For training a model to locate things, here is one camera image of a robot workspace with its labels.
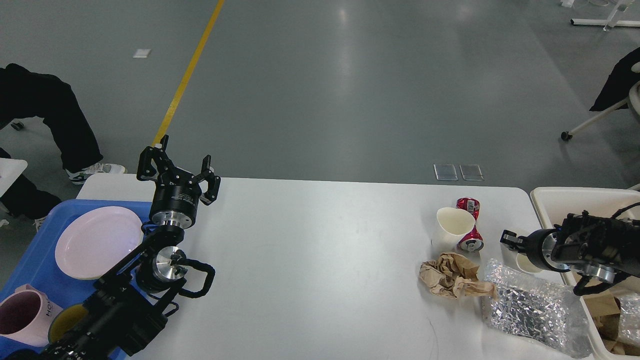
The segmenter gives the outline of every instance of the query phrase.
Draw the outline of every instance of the pink mug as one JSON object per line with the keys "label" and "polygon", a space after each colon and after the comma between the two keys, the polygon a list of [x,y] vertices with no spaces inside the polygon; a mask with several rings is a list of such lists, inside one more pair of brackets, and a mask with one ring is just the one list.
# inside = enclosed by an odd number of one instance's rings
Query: pink mug
{"label": "pink mug", "polygon": [[45,293],[22,285],[0,303],[0,336],[43,347],[49,343],[49,327],[60,311]]}

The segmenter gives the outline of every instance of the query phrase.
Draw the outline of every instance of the crumpled brown paper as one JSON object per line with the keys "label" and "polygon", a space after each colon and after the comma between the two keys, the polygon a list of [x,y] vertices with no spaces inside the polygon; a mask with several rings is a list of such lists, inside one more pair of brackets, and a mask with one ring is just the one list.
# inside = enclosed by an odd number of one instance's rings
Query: crumpled brown paper
{"label": "crumpled brown paper", "polygon": [[620,326],[620,314],[596,316],[593,318],[604,347],[616,355],[640,356],[640,347],[625,344],[618,341],[618,327]]}
{"label": "crumpled brown paper", "polygon": [[436,260],[422,263],[420,279],[438,296],[457,299],[467,296],[498,298],[495,284],[478,280],[479,265],[455,252],[444,252]]}

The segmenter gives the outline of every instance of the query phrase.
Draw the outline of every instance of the yellow floor line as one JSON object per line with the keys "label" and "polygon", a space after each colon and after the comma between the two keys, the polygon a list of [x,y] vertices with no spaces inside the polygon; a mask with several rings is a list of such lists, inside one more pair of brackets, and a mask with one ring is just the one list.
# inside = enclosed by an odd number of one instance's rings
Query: yellow floor line
{"label": "yellow floor line", "polygon": [[160,139],[166,133],[166,130],[169,128],[169,124],[171,124],[171,120],[173,119],[173,114],[175,114],[175,110],[178,108],[178,104],[180,104],[180,99],[182,98],[182,94],[184,93],[184,89],[187,88],[189,84],[189,80],[191,79],[191,75],[193,74],[193,70],[200,59],[200,55],[202,54],[202,49],[204,49],[204,45],[207,43],[209,39],[209,34],[211,33],[211,29],[216,23],[216,19],[218,18],[218,14],[222,9],[222,5],[225,3],[225,0],[218,0],[218,4],[216,5],[216,9],[213,11],[211,18],[209,19],[209,23],[202,33],[202,37],[200,38],[200,42],[198,43],[198,47],[196,47],[196,51],[193,53],[191,57],[191,61],[189,62],[189,66],[187,67],[187,71],[184,72],[182,80],[180,81],[180,85],[178,86],[178,90],[175,91],[175,95],[173,96],[173,100],[171,100],[171,105],[164,114],[164,119],[162,120],[162,124],[160,124],[160,128],[154,138],[154,142],[151,144],[152,146],[159,143]]}

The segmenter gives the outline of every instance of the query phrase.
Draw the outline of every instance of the shoe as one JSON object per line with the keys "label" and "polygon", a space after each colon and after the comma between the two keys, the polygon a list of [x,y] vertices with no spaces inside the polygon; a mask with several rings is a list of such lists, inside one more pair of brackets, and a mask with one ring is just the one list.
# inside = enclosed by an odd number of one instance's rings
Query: shoe
{"label": "shoe", "polygon": [[36,233],[40,230],[42,224],[44,224],[44,220],[47,220],[47,217],[37,218],[33,221],[33,225],[36,227]]}
{"label": "shoe", "polygon": [[82,185],[91,175],[104,173],[104,174],[124,174],[127,169],[118,164],[105,164],[105,163],[95,163],[90,167],[84,168],[78,172],[70,172],[65,169],[67,175],[69,176],[69,180],[76,185]]}

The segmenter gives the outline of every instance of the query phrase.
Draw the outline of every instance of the white container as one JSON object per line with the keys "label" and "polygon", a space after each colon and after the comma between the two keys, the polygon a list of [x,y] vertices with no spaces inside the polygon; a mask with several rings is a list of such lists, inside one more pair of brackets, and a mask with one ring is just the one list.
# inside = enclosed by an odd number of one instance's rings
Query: white container
{"label": "white container", "polygon": [[454,251],[458,242],[473,230],[476,218],[464,209],[442,208],[436,213],[436,231],[431,237],[434,254]]}
{"label": "white container", "polygon": [[[531,192],[531,200],[536,209],[542,227],[553,228],[554,224],[562,224],[569,213],[581,214],[587,210],[590,215],[597,217],[610,217],[618,209],[640,202],[640,192],[622,189],[602,188],[536,188]],[[629,209],[618,218],[640,218],[640,206]],[[576,282],[570,272],[563,273],[566,284],[575,286]],[[630,292],[640,293],[640,279],[629,277],[627,280],[611,288],[614,294]],[[584,310],[589,313],[584,301],[580,302]],[[638,360],[637,356],[614,355],[605,347],[595,324],[589,321],[589,338],[593,346],[593,355],[597,359],[607,360]]]}

